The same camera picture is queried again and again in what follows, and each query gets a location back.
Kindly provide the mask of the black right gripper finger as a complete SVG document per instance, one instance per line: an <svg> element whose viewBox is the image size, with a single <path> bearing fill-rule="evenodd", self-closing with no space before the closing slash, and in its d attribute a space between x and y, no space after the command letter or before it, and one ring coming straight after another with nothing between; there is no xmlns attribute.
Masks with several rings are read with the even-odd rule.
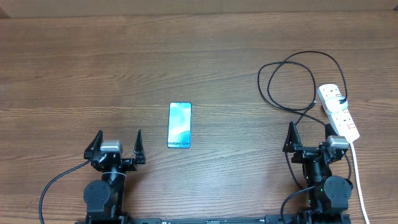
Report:
<svg viewBox="0 0 398 224"><path fill-rule="evenodd" d="M335 130L333 129L333 126L328 123L325 125L325 142L327 143L332 143L336 137L337 137L337 133L335 132Z"/></svg>
<svg viewBox="0 0 398 224"><path fill-rule="evenodd" d="M301 138L297 131L296 124L291 121L289 123L289 128L287 132L287 137L285 139L285 143L283 146L283 152L296 152L299 148L302 147Z"/></svg>

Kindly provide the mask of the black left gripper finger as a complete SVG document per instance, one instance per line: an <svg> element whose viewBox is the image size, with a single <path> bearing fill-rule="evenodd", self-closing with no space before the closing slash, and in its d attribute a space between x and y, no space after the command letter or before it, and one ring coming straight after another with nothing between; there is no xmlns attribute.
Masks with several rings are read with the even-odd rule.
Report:
<svg viewBox="0 0 398 224"><path fill-rule="evenodd" d="M144 146L142 142L142 131L138 130L137 138L134 146L135 162L136 164L145 164L146 156L144 152Z"/></svg>
<svg viewBox="0 0 398 224"><path fill-rule="evenodd" d="M85 149L83 158L92 159L95 153L100 150L102 142L103 142L103 131L99 130L94 140L92 140L89 146Z"/></svg>

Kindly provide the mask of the blue Galaxy S24+ smartphone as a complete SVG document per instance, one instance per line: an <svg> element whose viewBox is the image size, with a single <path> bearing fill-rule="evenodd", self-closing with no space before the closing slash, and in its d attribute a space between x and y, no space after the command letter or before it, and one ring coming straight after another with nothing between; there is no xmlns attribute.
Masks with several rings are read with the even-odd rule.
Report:
<svg viewBox="0 0 398 224"><path fill-rule="evenodd" d="M171 102L169 104L169 124L167 146L188 149L192 135L192 104L190 102Z"/></svg>

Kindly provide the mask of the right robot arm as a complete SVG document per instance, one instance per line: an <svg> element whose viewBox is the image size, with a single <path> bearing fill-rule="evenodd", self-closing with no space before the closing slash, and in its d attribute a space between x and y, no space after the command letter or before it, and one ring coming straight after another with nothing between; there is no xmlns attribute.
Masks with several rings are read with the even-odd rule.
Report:
<svg viewBox="0 0 398 224"><path fill-rule="evenodd" d="M343 212L349 207L353 183L333 175L330 164L345 157L349 142L338 136L330 124L325 126L325 140L316 147L304 146L294 122L289 123L283 152L292 153L292 163L301 164L307 186L289 195L281 205L282 223L350 223ZM284 208L292 198L307 193L309 207L286 215Z"/></svg>

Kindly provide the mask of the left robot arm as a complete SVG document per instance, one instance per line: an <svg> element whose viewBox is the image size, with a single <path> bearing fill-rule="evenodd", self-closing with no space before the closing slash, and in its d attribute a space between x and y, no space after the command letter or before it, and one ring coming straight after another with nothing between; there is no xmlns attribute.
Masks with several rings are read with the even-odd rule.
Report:
<svg viewBox="0 0 398 224"><path fill-rule="evenodd" d="M100 180L90 182L83 192L86 203L85 223L133 223L128 212L123 210L126 173L137 170L146 163L142 132L137 132L134 157L123 158L123 146L119 140L105 141L98 131L94 140L85 149L83 157L101 172Z"/></svg>

